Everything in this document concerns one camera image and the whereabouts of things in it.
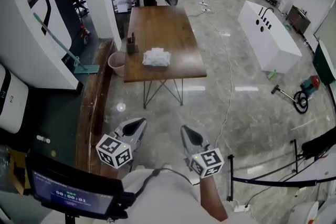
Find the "timer display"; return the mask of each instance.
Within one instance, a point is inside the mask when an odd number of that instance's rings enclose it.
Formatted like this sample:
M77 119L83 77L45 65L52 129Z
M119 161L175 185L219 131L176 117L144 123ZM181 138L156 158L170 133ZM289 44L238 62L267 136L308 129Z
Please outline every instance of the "timer display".
M33 172L36 195L50 202L96 214L105 214L113 197L91 193Z

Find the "tissue box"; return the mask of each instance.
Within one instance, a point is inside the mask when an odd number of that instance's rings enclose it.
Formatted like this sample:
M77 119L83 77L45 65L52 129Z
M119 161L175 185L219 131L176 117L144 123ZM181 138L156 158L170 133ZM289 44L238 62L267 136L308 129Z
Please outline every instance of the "tissue box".
M167 67L170 64L171 54L162 48L153 48L143 54L142 64L145 66Z

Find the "gray tiled floor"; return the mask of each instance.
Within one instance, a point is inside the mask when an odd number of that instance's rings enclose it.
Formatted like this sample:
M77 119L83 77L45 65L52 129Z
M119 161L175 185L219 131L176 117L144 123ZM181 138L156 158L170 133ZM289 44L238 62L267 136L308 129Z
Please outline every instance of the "gray tiled floor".
M183 6L188 15L197 15L201 12L201 1L179 0L178 6ZM287 74L268 80L268 73L261 71L237 21L245 1L204 0L212 12L190 17L208 76L185 80L183 106L166 89L161 89L144 110L143 84L125 84L122 78L113 76L103 129L109 133L126 119L147 118L148 128L138 162L148 168L170 163L175 170L195 178L183 162L180 127L183 124L201 127L215 144L227 114L217 146L223 156L235 155L236 176L252 178L292 161L291 139L296 138L301 146L335 126L332 101L323 86L312 95L305 115L297 113L283 96L271 94L276 84L291 94L300 90L300 83L316 74L312 56L301 37L290 31L303 56ZM269 6L264 0L248 1ZM158 0L158 4L165 5L165 2ZM278 11L276 14L285 21ZM121 103L125 104L124 111L118 111ZM260 170L248 174L247 169L254 166ZM292 169L289 167L266 179L279 180ZM226 200L228 194L228 176L227 162L222 173L215 177L222 200ZM264 188L235 183L235 198L244 204ZM251 201L259 223L287 223L289 210L294 205L315 200L317 194L317 188L307 188L294 198L286 195L286 191L272 188ZM232 204L225 202L225 205L232 209Z

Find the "table top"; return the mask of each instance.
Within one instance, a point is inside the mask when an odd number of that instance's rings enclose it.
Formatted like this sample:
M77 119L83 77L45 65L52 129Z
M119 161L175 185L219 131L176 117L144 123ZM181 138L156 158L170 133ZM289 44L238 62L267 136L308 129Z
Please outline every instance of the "table top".
M126 54L124 82L206 77L195 36L183 8L132 8L128 37L132 33L139 52ZM170 52L170 65L144 66L143 54L152 48Z

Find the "power strip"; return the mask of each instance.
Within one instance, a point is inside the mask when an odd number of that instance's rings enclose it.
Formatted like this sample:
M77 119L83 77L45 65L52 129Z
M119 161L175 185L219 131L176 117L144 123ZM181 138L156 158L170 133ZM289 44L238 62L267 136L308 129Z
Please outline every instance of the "power strip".
M234 209L234 212L247 212L248 210L250 210L250 205L248 205L247 207L245 207L245 205L237 205Z

